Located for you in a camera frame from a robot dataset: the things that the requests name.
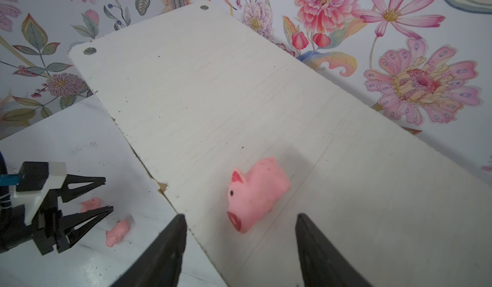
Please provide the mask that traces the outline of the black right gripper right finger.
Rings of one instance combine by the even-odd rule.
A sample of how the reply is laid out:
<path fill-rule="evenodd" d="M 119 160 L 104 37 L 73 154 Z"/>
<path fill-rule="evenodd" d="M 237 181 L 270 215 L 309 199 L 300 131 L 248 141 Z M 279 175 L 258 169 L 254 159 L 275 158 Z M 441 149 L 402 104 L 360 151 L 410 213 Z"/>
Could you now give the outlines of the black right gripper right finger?
<path fill-rule="evenodd" d="M 371 287 L 305 213 L 297 215 L 295 235 L 305 286 Z"/>

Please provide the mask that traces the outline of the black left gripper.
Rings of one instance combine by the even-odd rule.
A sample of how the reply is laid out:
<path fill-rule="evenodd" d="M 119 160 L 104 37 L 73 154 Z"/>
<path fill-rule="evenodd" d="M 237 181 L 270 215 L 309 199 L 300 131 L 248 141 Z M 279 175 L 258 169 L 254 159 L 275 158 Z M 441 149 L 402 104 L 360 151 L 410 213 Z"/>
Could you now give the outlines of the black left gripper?
<path fill-rule="evenodd" d="M 105 177 L 88 177 L 69 174 L 59 189 L 63 203 L 72 201 L 106 183 Z M 41 255 L 56 251 L 62 253 L 74 247 L 94 226 L 114 211 L 105 206 L 84 213 L 62 216 L 57 198 L 45 198 L 32 220 L 32 238 Z"/>

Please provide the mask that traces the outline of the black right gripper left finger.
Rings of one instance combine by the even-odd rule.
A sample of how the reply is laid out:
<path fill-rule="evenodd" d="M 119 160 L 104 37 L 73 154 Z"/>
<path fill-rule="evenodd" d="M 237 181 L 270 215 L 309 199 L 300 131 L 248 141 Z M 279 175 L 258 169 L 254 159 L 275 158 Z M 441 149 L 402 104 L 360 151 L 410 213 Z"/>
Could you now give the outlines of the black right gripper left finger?
<path fill-rule="evenodd" d="M 178 286 L 187 244 L 187 222 L 176 215 L 134 264 L 112 285 Z"/>

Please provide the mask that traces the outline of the pink pig toy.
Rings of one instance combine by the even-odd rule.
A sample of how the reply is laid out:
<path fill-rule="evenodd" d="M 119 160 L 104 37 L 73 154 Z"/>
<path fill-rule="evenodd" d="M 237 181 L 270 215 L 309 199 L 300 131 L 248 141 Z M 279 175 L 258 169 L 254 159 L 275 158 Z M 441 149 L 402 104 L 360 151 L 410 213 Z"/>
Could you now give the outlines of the pink pig toy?
<path fill-rule="evenodd" d="M 80 213 L 85 213 L 90 210 L 96 210 L 101 207 L 101 200 L 97 197 L 92 197 L 89 200 L 80 202 L 81 210 Z"/>
<path fill-rule="evenodd" d="M 233 227 L 247 233 L 290 188 L 289 178 L 273 156 L 257 161 L 247 173 L 234 169 L 227 211 Z"/>
<path fill-rule="evenodd" d="M 113 247 L 119 243 L 129 231 L 129 224 L 127 220 L 118 222 L 111 231 L 105 231 L 106 245 Z"/>

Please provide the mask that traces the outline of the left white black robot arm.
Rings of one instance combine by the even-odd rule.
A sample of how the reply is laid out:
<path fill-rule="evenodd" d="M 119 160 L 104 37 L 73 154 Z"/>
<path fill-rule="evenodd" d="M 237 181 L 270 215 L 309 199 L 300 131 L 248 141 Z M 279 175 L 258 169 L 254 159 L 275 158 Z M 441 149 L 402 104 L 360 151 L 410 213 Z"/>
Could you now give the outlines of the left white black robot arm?
<path fill-rule="evenodd" d="M 7 252 L 23 243 L 34 242 L 42 256 L 50 252 L 64 252 L 79 242 L 102 219 L 114 210 L 104 206 L 84 213 L 64 215 L 58 200 L 72 201 L 106 183 L 104 177 L 87 177 L 69 174 L 55 188 L 43 187 L 40 204 L 28 218 L 26 204 L 14 206 L 6 226 L 1 229 L 1 252 Z"/>

